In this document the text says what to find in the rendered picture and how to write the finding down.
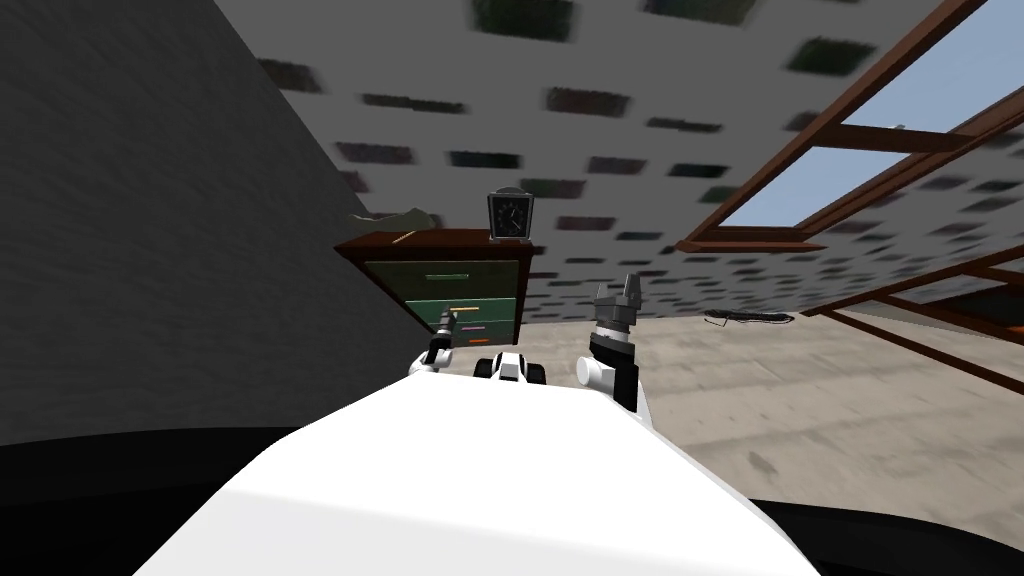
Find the dark grey table clock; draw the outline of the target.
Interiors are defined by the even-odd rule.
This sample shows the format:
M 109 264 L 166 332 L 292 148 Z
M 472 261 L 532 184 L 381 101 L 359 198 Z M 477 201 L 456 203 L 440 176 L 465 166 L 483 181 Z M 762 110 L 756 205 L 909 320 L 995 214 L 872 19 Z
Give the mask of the dark grey table clock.
M 515 187 L 505 187 L 487 195 L 489 243 L 530 242 L 535 197 Z

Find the brown wooden frame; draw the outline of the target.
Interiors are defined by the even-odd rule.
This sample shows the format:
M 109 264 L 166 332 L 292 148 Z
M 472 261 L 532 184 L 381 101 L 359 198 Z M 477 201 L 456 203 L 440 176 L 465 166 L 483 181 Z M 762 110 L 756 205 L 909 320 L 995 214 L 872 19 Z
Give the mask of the brown wooden frame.
M 945 322 L 955 327 L 971 330 L 994 339 L 1024 346 L 1024 332 L 1015 332 L 1008 328 L 995 326 L 977 317 L 969 317 L 950 310 L 936 307 L 931 304 L 921 304 L 898 298 L 898 293 L 934 284 L 956 276 L 968 276 L 998 282 L 1001 286 L 1010 285 L 1024 289 L 1024 273 L 1001 270 L 999 264 L 1024 258 L 1024 243 L 1013 248 L 1001 250 L 983 257 L 972 258 L 958 264 L 935 270 L 894 284 L 874 288 L 838 301 L 818 305 L 802 313 L 805 317 L 821 315 L 843 325 L 879 337 L 904 349 L 908 349 L 935 360 L 945 366 L 961 370 L 964 373 L 985 380 L 1006 390 L 1024 396 L 1024 381 L 1011 378 L 999 372 L 989 370 L 963 358 L 941 352 L 926 344 L 904 338 L 892 332 L 872 326 L 863 321 L 842 314 L 843 308 L 874 301 L 895 308 L 900 308 L 926 318 Z

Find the brown dresser with green drawers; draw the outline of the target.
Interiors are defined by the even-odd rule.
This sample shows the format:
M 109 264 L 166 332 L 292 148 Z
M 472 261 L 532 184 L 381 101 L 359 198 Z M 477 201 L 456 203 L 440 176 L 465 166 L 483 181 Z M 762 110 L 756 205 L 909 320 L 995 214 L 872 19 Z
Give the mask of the brown dresser with green drawers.
M 430 229 L 418 232 L 373 232 L 346 243 L 337 245 L 336 252 L 347 259 L 370 279 L 385 294 L 391 297 L 428 332 L 433 332 L 437 324 L 425 323 L 406 301 L 396 296 L 383 282 L 371 275 L 365 263 L 370 261 L 458 261 L 458 260 L 515 260 L 519 263 L 515 333 L 511 338 L 494 338 L 488 345 L 514 345 L 519 340 L 526 289 L 529 280 L 534 246 L 518 241 L 489 243 L 489 232 L 485 229 Z M 455 342 L 461 346 L 468 338 L 460 337 L 455 331 Z

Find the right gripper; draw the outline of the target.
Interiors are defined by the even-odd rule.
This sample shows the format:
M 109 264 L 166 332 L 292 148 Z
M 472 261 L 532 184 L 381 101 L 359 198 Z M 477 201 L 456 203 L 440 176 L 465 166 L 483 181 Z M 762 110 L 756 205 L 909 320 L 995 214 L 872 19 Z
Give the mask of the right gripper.
M 621 294 L 604 295 L 594 299 L 595 321 L 604 328 L 628 328 L 637 322 L 642 307 L 642 281 L 637 273 L 629 274 Z

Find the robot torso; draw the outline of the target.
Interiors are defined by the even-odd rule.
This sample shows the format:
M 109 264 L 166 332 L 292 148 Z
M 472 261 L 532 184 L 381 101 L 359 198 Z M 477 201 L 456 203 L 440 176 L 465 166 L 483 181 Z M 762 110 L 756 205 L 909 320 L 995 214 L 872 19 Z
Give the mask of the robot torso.
M 274 442 L 134 576 L 821 576 L 597 390 L 417 372 Z

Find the brown framed window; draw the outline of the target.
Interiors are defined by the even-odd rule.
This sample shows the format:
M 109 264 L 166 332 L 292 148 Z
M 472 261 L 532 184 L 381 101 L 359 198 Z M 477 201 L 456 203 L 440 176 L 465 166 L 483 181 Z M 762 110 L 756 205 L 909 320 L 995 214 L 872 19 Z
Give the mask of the brown framed window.
M 1024 145 L 1024 0 L 770 0 L 844 91 L 685 238 L 685 253 L 800 253 L 979 148 Z

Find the black flat thing on floor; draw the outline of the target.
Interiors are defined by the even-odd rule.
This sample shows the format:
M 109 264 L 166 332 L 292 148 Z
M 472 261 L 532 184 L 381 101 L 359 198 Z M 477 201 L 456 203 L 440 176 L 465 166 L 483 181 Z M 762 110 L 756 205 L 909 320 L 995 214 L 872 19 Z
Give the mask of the black flat thing on floor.
M 785 325 L 795 321 L 795 318 L 781 312 L 754 312 L 746 310 L 731 308 L 708 308 L 703 312 L 703 321 L 719 327 L 725 327 L 729 323 L 734 324 L 769 324 Z

